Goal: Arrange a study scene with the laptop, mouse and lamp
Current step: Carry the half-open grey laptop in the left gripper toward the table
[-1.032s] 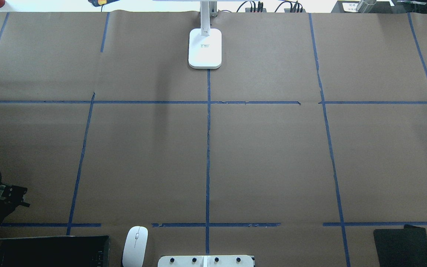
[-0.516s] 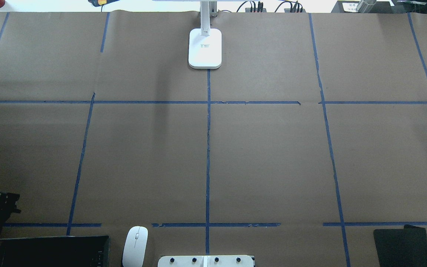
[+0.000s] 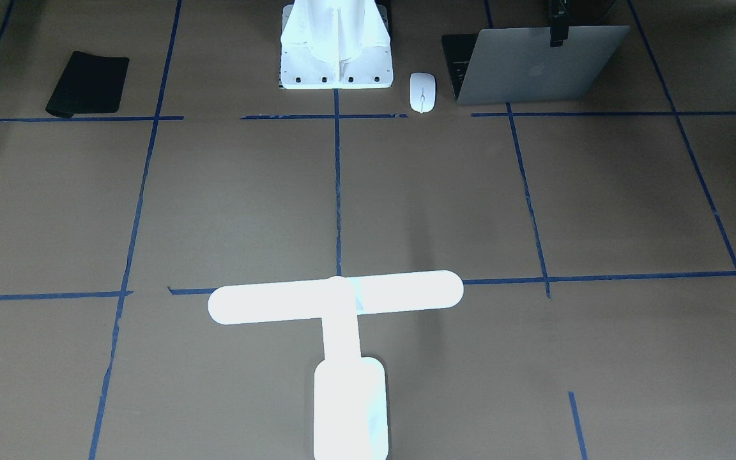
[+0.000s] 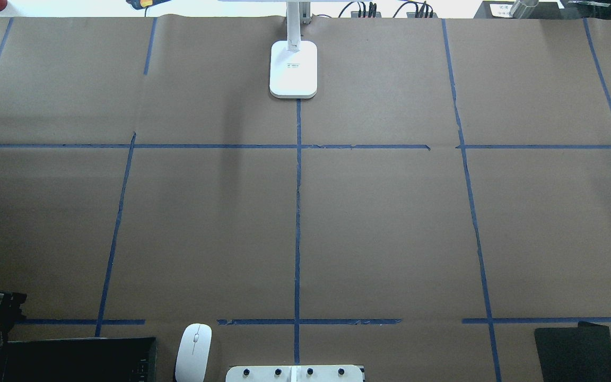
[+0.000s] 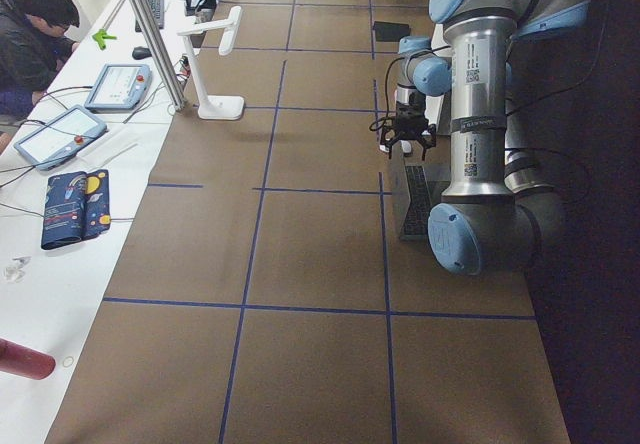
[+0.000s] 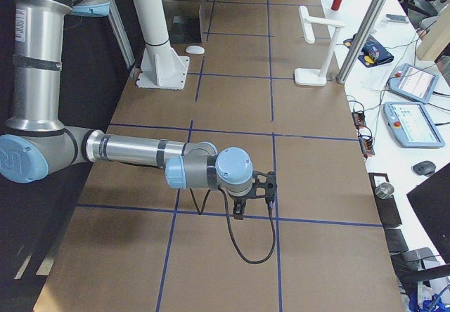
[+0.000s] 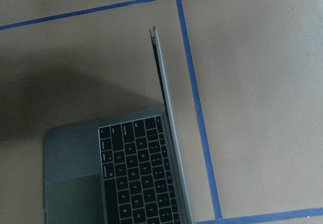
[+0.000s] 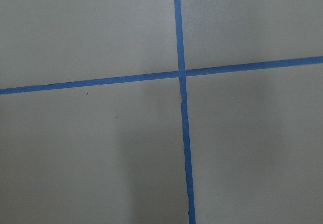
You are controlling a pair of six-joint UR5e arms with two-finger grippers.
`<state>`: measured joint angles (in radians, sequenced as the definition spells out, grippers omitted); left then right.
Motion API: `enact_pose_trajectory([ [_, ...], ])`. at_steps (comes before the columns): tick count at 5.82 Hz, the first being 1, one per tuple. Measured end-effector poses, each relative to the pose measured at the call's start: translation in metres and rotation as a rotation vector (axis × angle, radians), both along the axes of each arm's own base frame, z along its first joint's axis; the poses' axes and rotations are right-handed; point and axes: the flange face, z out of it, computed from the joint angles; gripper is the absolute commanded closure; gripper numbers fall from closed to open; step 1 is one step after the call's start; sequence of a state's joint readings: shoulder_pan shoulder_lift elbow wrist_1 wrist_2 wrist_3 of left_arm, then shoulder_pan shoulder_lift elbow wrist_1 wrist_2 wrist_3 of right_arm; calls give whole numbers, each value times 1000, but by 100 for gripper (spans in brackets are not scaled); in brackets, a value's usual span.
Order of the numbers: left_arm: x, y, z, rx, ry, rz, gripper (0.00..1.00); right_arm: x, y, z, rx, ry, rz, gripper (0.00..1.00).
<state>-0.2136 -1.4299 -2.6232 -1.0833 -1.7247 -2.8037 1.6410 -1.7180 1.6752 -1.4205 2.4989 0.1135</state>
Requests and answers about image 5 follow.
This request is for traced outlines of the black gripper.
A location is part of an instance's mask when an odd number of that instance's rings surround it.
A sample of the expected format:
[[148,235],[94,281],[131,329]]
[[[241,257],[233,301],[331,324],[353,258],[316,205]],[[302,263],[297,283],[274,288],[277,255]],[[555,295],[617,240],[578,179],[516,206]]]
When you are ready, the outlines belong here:
[[416,141],[422,148],[421,159],[437,145],[436,126],[430,124],[424,111],[400,106],[393,116],[382,119],[379,149],[391,159],[393,148],[399,141]]

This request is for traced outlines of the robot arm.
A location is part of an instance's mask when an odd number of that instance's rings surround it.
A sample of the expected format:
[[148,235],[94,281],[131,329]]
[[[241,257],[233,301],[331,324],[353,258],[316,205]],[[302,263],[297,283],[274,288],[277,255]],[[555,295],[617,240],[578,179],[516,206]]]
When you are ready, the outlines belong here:
[[450,55],[426,37],[405,37],[396,111],[380,143],[436,144],[427,99],[450,100],[450,171],[426,233],[439,264],[452,273],[521,270],[560,239],[560,196],[544,182],[522,143],[515,108],[507,101],[509,45],[583,25],[591,0],[430,0],[431,20],[443,30]]

